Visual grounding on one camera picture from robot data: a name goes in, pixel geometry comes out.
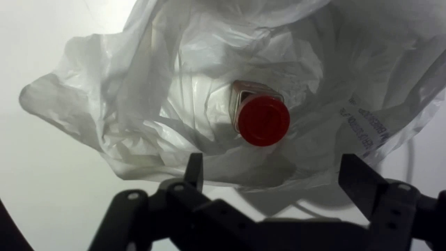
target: red cap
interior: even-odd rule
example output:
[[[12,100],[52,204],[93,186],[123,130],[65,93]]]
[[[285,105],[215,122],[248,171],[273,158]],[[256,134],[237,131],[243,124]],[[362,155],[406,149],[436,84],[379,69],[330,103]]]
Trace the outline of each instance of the red cap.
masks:
[[[255,146],[275,144],[288,131],[288,109],[280,100],[269,95],[248,96],[240,104],[238,116],[240,134]]]

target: white background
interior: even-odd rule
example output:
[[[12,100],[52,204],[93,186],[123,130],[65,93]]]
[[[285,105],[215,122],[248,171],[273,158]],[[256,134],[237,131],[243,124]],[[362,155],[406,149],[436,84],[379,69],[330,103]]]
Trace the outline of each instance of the white background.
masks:
[[[152,194],[157,184],[122,181],[91,148],[18,104],[20,90],[50,72],[73,36],[119,32],[134,0],[0,0],[0,198],[36,251],[83,251],[112,197],[128,188]],[[446,189],[446,108],[414,140],[381,165],[388,178],[409,181],[436,197]],[[339,189],[241,197],[231,188],[205,187],[255,220],[320,214],[366,224]],[[175,250],[168,241],[154,250]],[[413,250],[428,250],[415,241]]]

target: white plastic bag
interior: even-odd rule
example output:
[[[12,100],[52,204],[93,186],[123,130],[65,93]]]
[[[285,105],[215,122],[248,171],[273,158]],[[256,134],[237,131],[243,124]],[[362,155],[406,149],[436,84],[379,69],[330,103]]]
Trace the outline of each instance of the white plastic bag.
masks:
[[[446,8],[327,2],[139,0],[122,33],[71,39],[20,103],[123,179],[182,176],[189,154],[203,152],[208,182],[250,191],[329,183],[342,153],[377,163],[436,112],[445,20],[425,15]],[[234,132],[236,79],[285,97],[291,125],[281,142],[255,147]]]

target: plastic bag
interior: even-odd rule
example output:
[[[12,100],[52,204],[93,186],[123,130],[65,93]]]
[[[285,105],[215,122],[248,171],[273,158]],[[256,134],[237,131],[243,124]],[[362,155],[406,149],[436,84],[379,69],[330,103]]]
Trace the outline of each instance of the plastic bag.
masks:
[[[374,164],[415,135],[446,84],[444,18],[425,16],[444,13],[442,2],[421,13],[396,11],[400,1],[327,2],[139,0],[122,33],[71,39],[20,103],[123,179],[182,176],[189,154],[203,152],[211,184],[327,184],[342,153]],[[254,147],[234,132],[236,79],[285,97],[291,125],[281,142]]]

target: bottle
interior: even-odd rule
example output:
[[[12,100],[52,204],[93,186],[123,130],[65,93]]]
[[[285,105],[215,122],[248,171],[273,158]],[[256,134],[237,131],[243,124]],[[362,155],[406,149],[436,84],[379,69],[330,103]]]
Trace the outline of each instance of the bottle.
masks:
[[[270,146],[287,133],[290,118],[284,98],[270,87],[236,80],[229,102],[234,130],[250,144]]]

